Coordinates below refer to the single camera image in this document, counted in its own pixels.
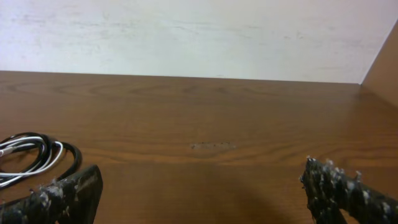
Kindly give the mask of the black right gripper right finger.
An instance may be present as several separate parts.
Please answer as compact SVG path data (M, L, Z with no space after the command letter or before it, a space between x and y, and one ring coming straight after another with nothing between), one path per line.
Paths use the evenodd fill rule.
M308 156L299 180L317 224L346 223L343 210L361 224L397 224L397 200L363 184L360 172L351 178L331 160Z

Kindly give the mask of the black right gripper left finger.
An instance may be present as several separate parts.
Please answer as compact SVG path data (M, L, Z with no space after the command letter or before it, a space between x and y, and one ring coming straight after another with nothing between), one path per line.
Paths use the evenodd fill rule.
M103 190L97 165L1 205L2 224L91 224Z

